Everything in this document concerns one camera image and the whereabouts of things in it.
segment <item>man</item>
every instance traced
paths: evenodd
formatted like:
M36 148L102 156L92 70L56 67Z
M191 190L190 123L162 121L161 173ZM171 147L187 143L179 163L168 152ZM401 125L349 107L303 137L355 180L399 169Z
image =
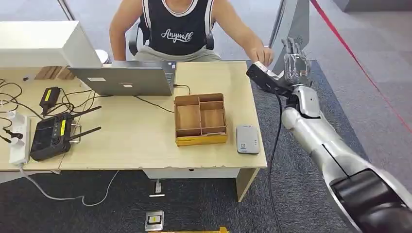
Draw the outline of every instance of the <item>man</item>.
M110 25L114 60L126 60L125 33L139 17L149 29L150 43L136 54L138 61L219 61L206 49L215 22L253 62L268 66L273 61L273 51L264 47L228 0L123 0Z

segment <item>red rope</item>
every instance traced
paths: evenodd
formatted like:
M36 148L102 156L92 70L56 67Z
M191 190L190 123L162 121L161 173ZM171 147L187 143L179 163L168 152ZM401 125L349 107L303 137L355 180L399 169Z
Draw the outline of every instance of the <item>red rope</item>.
M315 7L315 9L318 11L318 13L321 15L325 23L328 25L328 27L332 30L332 32L335 34L335 36L339 39L339 41L342 43L342 45L346 48L346 50L349 52L349 54L352 56L352 58L355 60L355 62L358 64L360 69L363 71L363 73L366 75L368 80L371 82L371 84L375 87L375 89L379 92L379 94L382 96L383 100L388 104L388 106L392 109L392 111L395 113L395 115L398 117L398 119L402 122L402 124L405 126L405 128L412 133L412 129L409 127L409 125L406 123L406 121L402 118L402 116L397 112L397 110L391 105L389 102L388 98L382 93L382 91L379 89L375 81L368 75L366 70L362 67L360 64L359 60L355 56L355 54L352 52L348 44L345 42L345 40L342 38L341 34L338 32L338 30L333 26L332 22L329 20L325 12L322 10L322 8L319 6L317 0L310 0L312 2L312 5Z

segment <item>desk leg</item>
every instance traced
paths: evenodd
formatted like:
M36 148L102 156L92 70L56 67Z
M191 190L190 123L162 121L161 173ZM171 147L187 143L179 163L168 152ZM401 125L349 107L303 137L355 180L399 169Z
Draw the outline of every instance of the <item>desk leg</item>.
M238 202L241 202L246 195L247 190L259 172L259 168L241 168L236 178L236 190L238 193Z

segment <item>power adapter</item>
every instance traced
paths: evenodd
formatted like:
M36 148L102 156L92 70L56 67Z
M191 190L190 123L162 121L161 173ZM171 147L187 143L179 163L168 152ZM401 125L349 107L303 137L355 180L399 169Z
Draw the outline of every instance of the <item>power adapter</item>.
M60 95L60 88L57 86L49 87L44 90L43 97L40 101L40 107L43 108L43 112L41 113L43 116L47 114L48 110L54 106L56 106L57 99Z

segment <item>carpet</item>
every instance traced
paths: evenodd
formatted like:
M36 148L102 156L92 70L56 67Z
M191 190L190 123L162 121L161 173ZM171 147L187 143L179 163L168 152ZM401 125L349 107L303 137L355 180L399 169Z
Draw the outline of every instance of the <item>carpet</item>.
M321 68L312 62L312 79L322 111L345 142L368 159ZM275 96L252 83L265 152L273 147L278 124ZM32 177L55 197L86 196L101 200L115 171L64 171ZM236 202L234 179L176 179L163 183L166 196L149 198L151 184L142 171L121 171L107 199L96 207L79 200L54 201L26 179L0 184L0 229L8 233L140 233L147 211L165 212L166 231L217 230L276 233L270 207L267 170L261 169L243 202ZM326 200L316 166L293 136L282 129L272 173L275 208L283 233L348 232Z

